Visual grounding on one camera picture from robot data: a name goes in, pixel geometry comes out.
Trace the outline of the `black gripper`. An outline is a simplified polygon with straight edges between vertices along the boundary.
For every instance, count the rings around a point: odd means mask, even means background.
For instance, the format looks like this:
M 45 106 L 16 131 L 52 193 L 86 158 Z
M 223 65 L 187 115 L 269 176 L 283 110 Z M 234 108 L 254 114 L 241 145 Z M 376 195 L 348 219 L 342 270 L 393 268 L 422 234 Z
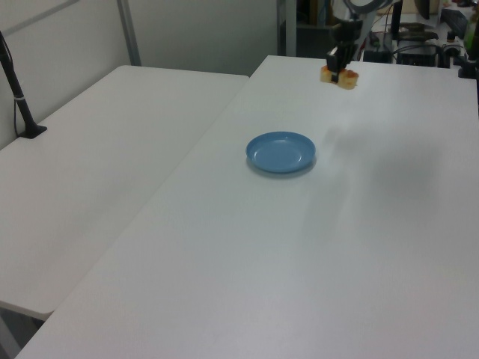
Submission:
M 361 35 L 362 26 L 362 20 L 338 20 L 332 26 L 331 36 L 335 48 L 326 54 L 326 64 L 331 72 L 331 82 L 338 82 L 340 70 L 345 69 L 353 59 L 358 48 L 357 42 Z

